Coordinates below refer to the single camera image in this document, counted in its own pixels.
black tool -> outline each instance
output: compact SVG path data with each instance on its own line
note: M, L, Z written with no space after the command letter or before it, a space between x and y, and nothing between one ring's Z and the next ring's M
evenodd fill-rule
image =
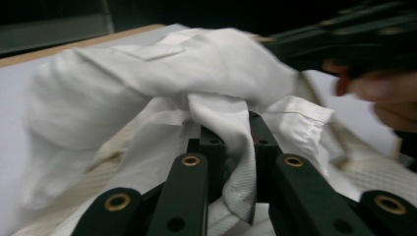
M257 199L258 203L269 203L277 235L417 235L417 209L408 201L384 191L370 191L359 203L353 202L338 194L306 158L282 153L260 115L251 113L250 124L256 150ZM206 235L208 204L221 196L228 178L218 176L224 171L224 153L215 154L225 148L216 134L202 127L201 137L189 142L189 150L196 152L177 157L164 184L143 195L125 188L103 193L72 235ZM210 153L209 157L198 153L201 150Z

crumpled white fabric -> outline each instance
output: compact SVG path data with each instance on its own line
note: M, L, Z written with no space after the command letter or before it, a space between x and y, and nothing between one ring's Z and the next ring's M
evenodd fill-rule
M251 223L256 168L249 110L282 149L318 163L326 108L291 96L297 74L237 29L187 29L147 47L72 49L39 68L28 89L31 153L26 209L42 209L82 179L100 146L135 117L138 127L115 176L100 192L145 193L204 125L226 143L231 176L210 205L208 235ZM53 235L70 235L93 198Z

gold rivet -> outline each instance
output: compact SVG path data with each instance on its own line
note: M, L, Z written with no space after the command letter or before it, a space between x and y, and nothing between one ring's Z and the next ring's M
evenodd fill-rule
M105 203L104 207L108 211L117 211L126 207L131 201L131 198L127 194L116 194L110 196Z
M187 157L184 157L181 160L181 162L184 165L187 165L187 166L195 166L195 165L198 165L200 163L200 160L195 156L187 156Z
M287 165L291 165L291 166L295 166L295 167L300 167L303 165L303 161L300 158L294 157L294 156L288 156L284 159L284 162Z
M401 28L383 28L381 29L381 34L398 34L402 32Z
M384 195L377 195L374 198L375 204L378 207L393 213L393 214L406 214L407 209L405 208L404 204L400 203L397 199L384 196Z

dark wall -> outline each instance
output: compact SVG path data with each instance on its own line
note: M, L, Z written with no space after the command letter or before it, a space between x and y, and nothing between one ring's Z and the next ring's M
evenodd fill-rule
M312 25L333 17L359 0L139 0L150 22L187 27L233 27L259 34Z
M98 0L7 0L0 4L0 26L99 12Z

